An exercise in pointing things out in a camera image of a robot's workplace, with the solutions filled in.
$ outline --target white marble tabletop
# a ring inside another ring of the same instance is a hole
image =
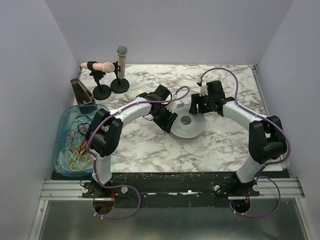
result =
[[[196,82],[200,75],[213,67],[227,68],[239,80],[238,100],[244,106],[265,113],[255,79],[247,65],[128,65],[125,69],[130,88],[123,94],[112,93],[99,104],[109,109],[119,108],[133,101],[139,90],[153,92],[159,84],[175,92],[189,86],[189,95],[198,93]],[[80,80],[92,92],[96,83],[90,71],[83,69]],[[114,73],[107,73],[101,84],[110,85]],[[234,97],[236,83],[232,75],[222,70],[209,72],[205,81],[221,80],[226,97]],[[191,97],[183,99],[191,103]],[[247,159],[248,132],[236,122],[219,116],[205,114],[206,129],[198,137],[182,139],[161,130],[153,121],[139,118],[123,128],[119,145],[111,157],[112,172],[213,172],[235,171]],[[281,171],[279,165],[267,171]]]

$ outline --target microphone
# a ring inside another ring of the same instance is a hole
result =
[[[116,94],[123,94],[129,89],[129,82],[125,79],[126,76],[126,56],[128,49],[120,45],[117,48],[118,61],[114,63],[116,69],[114,70],[116,79],[111,82],[111,90]]]
[[[118,79],[124,79],[126,75],[126,55],[128,52],[128,49],[125,46],[120,45],[118,49],[116,50],[118,53]]]
[[[83,69],[88,69],[88,63],[83,62],[80,64],[80,67]],[[115,65],[111,62],[104,62],[104,63],[94,63],[92,64],[92,68],[97,71],[102,71],[105,73],[113,73],[115,71]]]

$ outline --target gray circle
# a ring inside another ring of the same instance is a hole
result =
[[[191,123],[191,118],[189,116],[183,116],[181,118],[181,123],[183,125],[189,125]]]

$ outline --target white wall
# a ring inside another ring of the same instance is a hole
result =
[[[292,142],[298,176],[320,237],[320,1],[295,0],[258,64],[271,114]]]
[[[257,64],[293,0],[45,0],[76,60]]]
[[[76,61],[43,0],[0,5],[0,239],[28,239]]]

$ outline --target purple cable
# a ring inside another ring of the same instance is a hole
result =
[[[286,160],[289,158],[290,154],[291,154],[291,143],[290,143],[289,138],[288,138],[288,136],[286,135],[286,133],[285,133],[278,125],[276,125],[274,122],[272,122],[271,120],[269,120],[269,119],[266,118],[265,116],[262,116],[262,115],[260,115],[260,114],[258,114],[258,113],[256,113],[256,112],[254,112],[254,111],[246,108],[245,106],[242,106],[242,105],[238,102],[238,99],[237,99],[237,98],[238,98],[238,91],[239,91],[239,81],[238,81],[237,76],[236,76],[232,71],[230,71],[229,69],[226,69],[226,68],[223,68],[223,67],[210,68],[209,70],[205,71],[205,72],[201,75],[200,79],[203,80],[202,78],[204,77],[204,75],[207,74],[208,72],[212,71],[212,70],[223,70],[223,71],[226,71],[226,72],[230,73],[230,74],[234,77],[234,79],[235,79],[235,86],[236,86],[236,87],[235,87],[235,94],[234,94],[234,102],[235,102],[235,104],[236,104],[239,108],[241,108],[242,110],[246,111],[247,113],[252,114],[252,115],[254,115],[254,116],[256,116],[256,117],[258,117],[258,118],[260,118],[260,119],[262,119],[262,120],[265,120],[265,121],[267,121],[269,124],[271,124],[272,126],[274,126],[274,127],[284,136],[284,138],[285,138],[285,140],[286,140],[286,142],[287,142],[287,152],[286,152],[285,157],[284,157],[282,160],[279,160],[279,161],[267,162],[267,163],[255,174],[255,176],[256,176],[256,177],[259,176],[260,173],[261,173],[261,172],[265,169],[265,167],[268,166],[268,165],[280,164],[280,163],[283,163],[284,161],[286,161]],[[233,212],[234,212],[235,214],[238,214],[238,215],[241,215],[241,216],[245,216],[245,217],[249,217],[249,218],[263,218],[263,217],[268,217],[268,216],[270,216],[271,214],[275,213],[275,212],[279,209],[280,204],[281,204],[281,195],[280,195],[279,187],[278,187],[277,184],[276,184],[272,179],[270,179],[269,177],[259,176],[259,177],[257,177],[256,180],[259,180],[259,179],[268,179],[269,181],[271,181],[271,182],[275,185],[275,187],[276,187],[276,189],[277,189],[277,191],[278,191],[278,194],[279,194],[279,200],[278,200],[278,204],[277,204],[276,208],[275,208],[272,212],[270,212],[270,213],[268,213],[268,214],[265,214],[265,215],[257,215],[257,216],[254,216],[254,215],[249,215],[249,214],[242,214],[242,213],[240,213],[240,212],[237,212],[237,211],[233,208],[233,201],[231,200],[231,201],[230,201],[230,208],[233,210]]]
[[[277,186],[277,184],[271,178],[269,178],[267,176],[259,176],[256,180],[258,181],[259,179],[268,179],[270,182],[272,182],[275,185],[275,188],[276,188],[276,190],[278,192],[278,196],[279,196],[276,207],[271,212],[269,212],[267,214],[264,214],[264,215],[250,215],[250,214],[240,213],[240,212],[236,211],[235,208],[234,208],[234,202],[231,200],[230,201],[230,208],[231,208],[231,210],[233,211],[234,214],[237,214],[237,215],[240,215],[240,216],[244,216],[244,217],[247,217],[247,218],[258,219],[258,218],[269,217],[270,215],[272,215],[276,211],[278,211],[278,209],[280,208],[280,205],[281,205],[281,194],[280,194],[279,187]]]
[[[132,104],[129,104],[125,107],[123,107],[120,111],[124,111],[124,110],[127,110],[133,106],[136,106],[138,104],[156,104],[156,103],[171,103],[171,102],[174,102],[174,101],[178,101],[178,100],[181,100],[183,98],[185,98],[189,92],[190,92],[190,88],[188,86],[182,86],[180,87],[176,92],[175,94],[177,94],[179,91],[181,91],[182,89],[187,89],[187,92],[186,94],[184,94],[183,96],[181,97],[178,97],[176,99],[171,99],[171,100],[164,100],[164,101],[139,101],[138,103],[132,103]],[[93,156],[97,157],[92,151],[90,151],[90,146],[91,146],[91,143],[92,143],[92,140],[94,138],[94,136],[97,134],[97,132],[99,131],[99,129],[105,124],[105,122],[107,122],[110,118],[118,115],[120,112],[119,111],[116,111],[115,113],[111,114],[110,116],[108,116],[106,119],[104,119],[97,127],[96,129],[93,131],[88,143],[86,144],[86,150],[88,153],[91,153]],[[100,215],[98,214],[97,212],[95,212],[95,215],[98,215],[99,217],[101,218],[105,218],[105,219],[113,219],[113,220],[120,220],[120,219],[127,219],[127,218],[130,218],[132,217],[133,215],[135,215],[139,208],[140,208],[140,205],[141,205],[141,197],[140,197],[140,193],[139,191],[133,187],[133,186],[130,186],[130,185],[115,185],[115,186],[105,186],[103,185],[103,183],[100,181],[99,177],[98,177],[98,174],[97,174],[97,164],[96,164],[96,161],[94,160],[93,161],[93,174],[95,174],[95,177],[96,177],[96,181],[99,183],[99,185],[105,189],[116,189],[116,188],[122,188],[122,187],[127,187],[127,188],[130,188],[130,189],[133,189],[137,196],[138,196],[138,205],[136,207],[136,209],[129,215],[127,216],[120,216],[120,217],[113,217],[113,216],[106,216],[106,215]]]

